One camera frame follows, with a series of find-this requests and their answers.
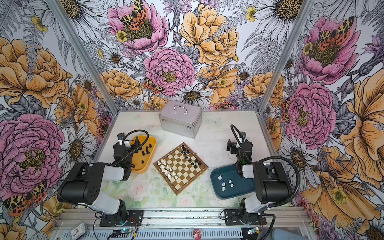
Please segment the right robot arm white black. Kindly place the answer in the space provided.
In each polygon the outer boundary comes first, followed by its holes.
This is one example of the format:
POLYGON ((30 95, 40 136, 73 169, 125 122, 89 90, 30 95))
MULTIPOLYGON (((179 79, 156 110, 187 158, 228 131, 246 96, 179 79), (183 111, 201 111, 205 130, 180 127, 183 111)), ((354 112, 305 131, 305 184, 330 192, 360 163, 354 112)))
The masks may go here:
POLYGON ((265 224, 265 211, 290 202, 300 186, 300 173, 294 163, 281 156, 267 157, 252 161, 253 144, 246 139, 246 133, 234 134, 236 142, 228 141, 227 150, 237 157, 235 173, 243 180, 251 182, 241 186, 251 186, 254 192, 242 199, 237 210, 225 210, 226 224, 262 225, 265 224), (283 163, 294 169, 297 185, 293 189, 284 170, 283 163))

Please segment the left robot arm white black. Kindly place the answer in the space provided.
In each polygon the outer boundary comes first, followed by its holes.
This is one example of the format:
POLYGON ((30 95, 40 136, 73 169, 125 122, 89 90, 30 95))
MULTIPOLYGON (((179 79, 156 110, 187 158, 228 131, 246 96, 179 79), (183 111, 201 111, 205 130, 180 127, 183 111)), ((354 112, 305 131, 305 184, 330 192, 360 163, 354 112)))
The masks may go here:
POLYGON ((115 199, 102 191, 105 181, 126 181, 132 168, 133 154, 140 146, 136 138, 127 141, 123 134, 118 134, 119 141, 114 144, 114 162, 85 164, 77 163, 68 171, 60 185, 57 198, 60 202, 82 205, 101 214, 101 226, 123 226, 129 216, 125 202, 115 199))

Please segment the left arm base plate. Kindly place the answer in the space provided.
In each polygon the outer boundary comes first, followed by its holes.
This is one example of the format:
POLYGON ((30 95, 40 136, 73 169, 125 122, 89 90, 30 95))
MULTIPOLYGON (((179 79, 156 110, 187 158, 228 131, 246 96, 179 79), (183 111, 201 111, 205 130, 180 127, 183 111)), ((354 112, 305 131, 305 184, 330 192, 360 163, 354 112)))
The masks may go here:
POLYGON ((127 210, 123 216, 119 214, 105 215, 100 220, 100 227, 140 227, 144 210, 127 210))

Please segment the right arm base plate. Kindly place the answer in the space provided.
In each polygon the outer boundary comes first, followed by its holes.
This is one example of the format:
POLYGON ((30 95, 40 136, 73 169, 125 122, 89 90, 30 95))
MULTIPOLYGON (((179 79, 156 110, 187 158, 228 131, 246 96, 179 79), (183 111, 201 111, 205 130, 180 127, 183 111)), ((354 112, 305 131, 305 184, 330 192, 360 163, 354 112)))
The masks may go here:
POLYGON ((239 209, 224 209, 226 226, 261 226, 266 225, 266 218, 259 214, 241 213, 239 209))

